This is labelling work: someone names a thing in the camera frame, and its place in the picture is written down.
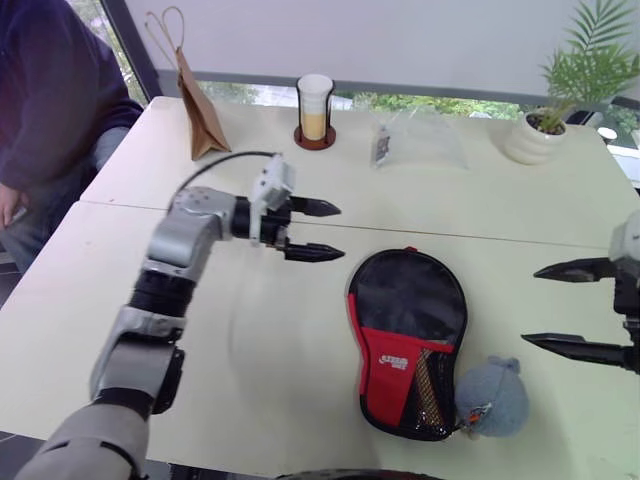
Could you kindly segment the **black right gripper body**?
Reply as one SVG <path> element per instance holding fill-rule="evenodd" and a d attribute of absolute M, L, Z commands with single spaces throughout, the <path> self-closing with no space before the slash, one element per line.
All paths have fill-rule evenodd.
<path fill-rule="evenodd" d="M 639 263 L 618 259 L 616 266 L 614 311 L 625 316 L 624 329 L 629 333 L 631 344 L 618 346 L 614 355 L 616 365 L 639 372 Z"/>

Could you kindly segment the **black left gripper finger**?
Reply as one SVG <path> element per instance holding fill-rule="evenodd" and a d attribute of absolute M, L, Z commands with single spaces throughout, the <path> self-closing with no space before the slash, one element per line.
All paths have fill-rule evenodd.
<path fill-rule="evenodd" d="M 297 262 L 326 262 L 342 258 L 345 253 L 326 244 L 288 244 L 284 248 L 284 258 Z"/>
<path fill-rule="evenodd" d="M 326 200 L 297 196 L 290 198 L 290 209 L 312 217 L 328 217 L 341 214 L 340 208 Z"/>

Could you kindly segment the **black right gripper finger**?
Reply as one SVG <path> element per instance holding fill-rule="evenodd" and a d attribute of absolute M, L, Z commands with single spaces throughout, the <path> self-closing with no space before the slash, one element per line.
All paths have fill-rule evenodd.
<path fill-rule="evenodd" d="M 633 347 L 590 342 L 578 335 L 522 335 L 539 348 L 571 360 L 633 369 Z"/>
<path fill-rule="evenodd" d="M 533 274 L 535 278 L 562 282 L 598 282 L 614 278 L 617 267 L 606 257 L 576 259 L 546 266 Z"/>

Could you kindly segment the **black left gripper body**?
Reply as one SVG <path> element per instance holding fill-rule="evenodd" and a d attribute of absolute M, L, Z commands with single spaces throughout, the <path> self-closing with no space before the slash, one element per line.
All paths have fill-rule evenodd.
<path fill-rule="evenodd" d="M 291 200 L 285 200 L 278 208 L 267 208 L 261 215 L 260 242 L 283 250 L 289 242 L 288 228 L 291 223 Z"/>

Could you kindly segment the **person's bare hand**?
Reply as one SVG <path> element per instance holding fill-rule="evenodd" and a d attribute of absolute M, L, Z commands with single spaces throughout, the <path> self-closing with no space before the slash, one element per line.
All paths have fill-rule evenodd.
<path fill-rule="evenodd" d="M 1 208 L 1 228 L 4 229 L 10 225 L 14 213 L 25 202 L 27 196 L 25 193 L 9 188 L 3 184 L 0 185 L 0 208 Z"/>

